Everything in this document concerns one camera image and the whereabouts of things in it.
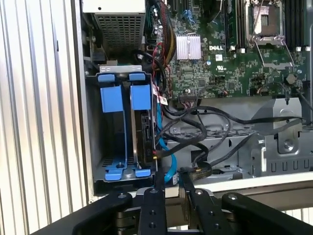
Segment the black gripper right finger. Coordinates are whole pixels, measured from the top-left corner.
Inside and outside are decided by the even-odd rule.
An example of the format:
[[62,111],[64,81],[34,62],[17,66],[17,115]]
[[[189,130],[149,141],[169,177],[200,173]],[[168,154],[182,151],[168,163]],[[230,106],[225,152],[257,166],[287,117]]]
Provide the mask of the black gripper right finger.
[[186,219],[204,235],[311,235],[312,225],[239,193],[218,199],[195,188],[189,173],[179,174],[185,191]]

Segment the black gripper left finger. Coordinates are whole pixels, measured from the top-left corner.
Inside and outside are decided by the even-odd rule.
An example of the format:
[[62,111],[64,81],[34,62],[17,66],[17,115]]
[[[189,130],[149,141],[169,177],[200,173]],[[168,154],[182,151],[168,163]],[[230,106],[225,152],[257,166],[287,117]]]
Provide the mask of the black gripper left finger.
[[37,235],[165,235],[164,174],[135,197],[115,191],[35,232]]

